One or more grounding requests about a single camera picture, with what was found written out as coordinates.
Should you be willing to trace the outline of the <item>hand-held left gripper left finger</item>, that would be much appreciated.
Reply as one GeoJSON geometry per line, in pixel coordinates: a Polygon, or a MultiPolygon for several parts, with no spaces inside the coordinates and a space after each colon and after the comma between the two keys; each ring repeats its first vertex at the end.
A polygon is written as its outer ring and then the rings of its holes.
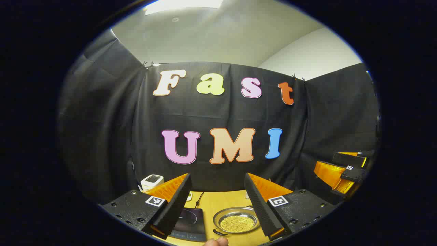
{"type": "Polygon", "coordinates": [[[172,232],[192,188],[183,174],[147,191],[130,190],[101,208],[120,222],[165,240],[172,232]]]}

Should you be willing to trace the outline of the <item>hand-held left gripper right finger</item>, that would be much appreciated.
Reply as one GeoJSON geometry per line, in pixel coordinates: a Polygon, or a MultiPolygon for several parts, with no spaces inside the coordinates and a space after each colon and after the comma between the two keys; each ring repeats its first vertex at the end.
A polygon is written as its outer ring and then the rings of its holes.
{"type": "Polygon", "coordinates": [[[306,189],[292,191],[251,173],[245,174],[244,187],[271,241],[306,230],[337,208],[306,189]]]}

